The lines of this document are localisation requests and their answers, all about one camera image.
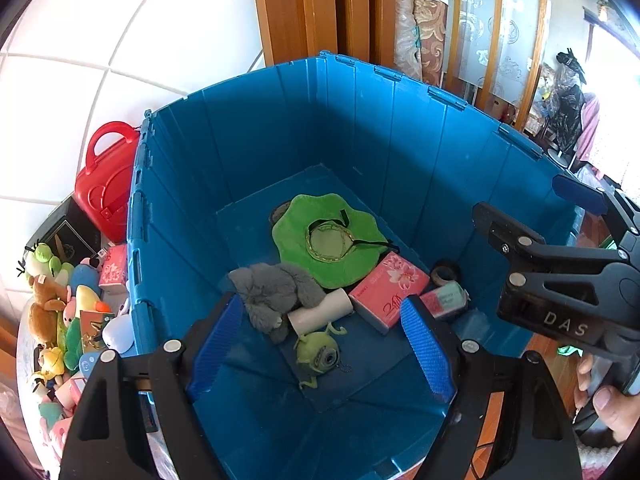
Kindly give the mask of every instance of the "green plush hat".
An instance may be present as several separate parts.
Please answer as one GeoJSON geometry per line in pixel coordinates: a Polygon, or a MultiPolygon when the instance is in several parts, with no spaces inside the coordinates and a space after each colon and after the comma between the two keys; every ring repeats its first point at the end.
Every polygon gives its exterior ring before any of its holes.
{"type": "Polygon", "coordinates": [[[298,195],[271,232],[283,262],[306,269],[324,288],[351,285],[397,247],[379,231],[376,219],[336,194],[298,195]]]}

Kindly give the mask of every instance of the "black plastic bag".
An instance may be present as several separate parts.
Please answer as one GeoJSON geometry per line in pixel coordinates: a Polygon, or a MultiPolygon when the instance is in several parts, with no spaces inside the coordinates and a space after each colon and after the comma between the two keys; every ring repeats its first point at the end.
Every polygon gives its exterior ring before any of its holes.
{"type": "Polygon", "coordinates": [[[578,63],[578,60],[575,59],[573,50],[568,48],[566,53],[558,52],[558,54],[556,54],[556,60],[558,60],[558,63],[567,65],[571,70],[576,72],[583,85],[587,84],[587,80],[584,78],[584,70],[580,66],[580,63],[578,63]]]}
{"type": "Polygon", "coordinates": [[[556,144],[561,152],[568,152],[573,148],[582,133],[582,107],[585,99],[580,85],[559,94],[560,108],[550,122],[556,133],[556,144]]]}

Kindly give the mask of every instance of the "hat strap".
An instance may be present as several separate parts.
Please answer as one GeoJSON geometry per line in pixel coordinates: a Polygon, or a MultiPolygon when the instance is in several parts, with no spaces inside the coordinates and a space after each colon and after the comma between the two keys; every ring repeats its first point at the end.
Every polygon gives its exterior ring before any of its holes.
{"type": "MultiPolygon", "coordinates": [[[[316,220],[315,222],[311,222],[311,224],[309,224],[309,229],[308,229],[308,233],[309,236],[311,236],[311,232],[320,227],[322,224],[326,224],[328,222],[333,222],[335,224],[341,225],[342,227],[344,227],[345,229],[349,227],[350,224],[350,220],[349,220],[349,216],[347,215],[347,211],[345,209],[340,209],[340,216],[342,217],[342,219],[335,219],[335,218],[331,218],[331,219],[323,219],[323,220],[316,220]]],[[[366,240],[354,240],[353,241],[353,245],[379,245],[379,246],[384,246],[389,248],[390,250],[392,250],[395,253],[399,253],[400,252],[400,247],[398,247],[397,245],[393,244],[391,240],[387,239],[386,242],[368,242],[366,240]]]]}

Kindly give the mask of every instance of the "gray plush toy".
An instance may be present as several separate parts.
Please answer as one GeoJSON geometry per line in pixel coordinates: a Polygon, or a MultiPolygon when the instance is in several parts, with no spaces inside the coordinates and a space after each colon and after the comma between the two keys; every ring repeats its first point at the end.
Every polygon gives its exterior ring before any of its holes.
{"type": "Polygon", "coordinates": [[[232,270],[229,278],[256,330],[281,343],[289,333],[285,314],[299,304],[313,308],[324,300],[322,287],[301,267],[288,262],[255,264],[232,270]]]}

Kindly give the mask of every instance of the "human hand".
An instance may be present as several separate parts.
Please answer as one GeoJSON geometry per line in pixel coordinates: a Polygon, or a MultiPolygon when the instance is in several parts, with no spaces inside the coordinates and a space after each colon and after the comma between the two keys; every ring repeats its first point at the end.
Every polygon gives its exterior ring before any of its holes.
{"type": "MultiPolygon", "coordinates": [[[[593,355],[584,354],[576,367],[578,384],[574,390],[574,400],[578,410],[587,403],[592,368],[593,355]]],[[[600,420],[613,431],[613,438],[617,442],[624,442],[640,418],[640,394],[627,397],[613,386],[603,386],[593,396],[593,407],[600,420]]]]}

